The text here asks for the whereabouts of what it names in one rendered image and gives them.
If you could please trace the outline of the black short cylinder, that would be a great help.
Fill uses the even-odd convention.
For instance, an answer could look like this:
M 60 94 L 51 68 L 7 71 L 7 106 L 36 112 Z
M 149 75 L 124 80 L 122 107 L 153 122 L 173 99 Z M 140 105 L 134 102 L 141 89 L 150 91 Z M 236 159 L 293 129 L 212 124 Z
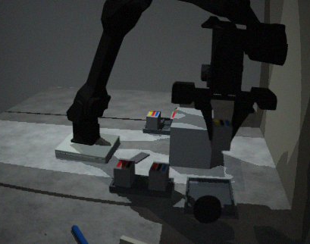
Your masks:
M 193 206 L 193 214 L 197 221 L 210 224 L 221 216 L 221 202 L 210 195 L 198 198 Z

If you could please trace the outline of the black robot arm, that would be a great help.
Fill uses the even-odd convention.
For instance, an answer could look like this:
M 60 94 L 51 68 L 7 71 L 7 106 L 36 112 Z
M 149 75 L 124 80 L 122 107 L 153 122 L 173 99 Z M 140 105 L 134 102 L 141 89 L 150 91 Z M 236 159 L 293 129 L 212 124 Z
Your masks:
M 203 10 L 230 21 L 210 16 L 201 25 L 211 28 L 211 54 L 225 58 L 244 58 L 276 65 L 287 59 L 285 25 L 260 23 L 250 7 L 250 0 L 179 0 L 193 3 Z M 67 119 L 73 122 L 71 142 L 93 145 L 99 140 L 98 117 L 102 117 L 111 96 L 106 84 L 120 50 L 124 36 L 136 25 L 152 0 L 106 0 L 102 9 L 102 37 L 89 76 L 77 92 L 67 110 Z M 236 27 L 246 25 L 246 30 Z

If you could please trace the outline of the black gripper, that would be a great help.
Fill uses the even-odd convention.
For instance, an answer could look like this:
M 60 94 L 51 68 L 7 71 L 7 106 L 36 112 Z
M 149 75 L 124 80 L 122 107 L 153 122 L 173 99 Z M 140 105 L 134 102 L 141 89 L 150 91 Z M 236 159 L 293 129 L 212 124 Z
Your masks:
M 213 127 L 211 100 L 234 101 L 231 141 L 247 116 L 254 114 L 254 103 L 263 110 L 277 108 L 277 97 L 270 89 L 252 87 L 251 92 L 241 91 L 243 68 L 243 58 L 211 55 L 209 89 L 195 88 L 195 83 L 191 82 L 175 82 L 172 86 L 171 103 L 190 105 L 194 101 L 194 108 L 202 112 L 210 141 Z

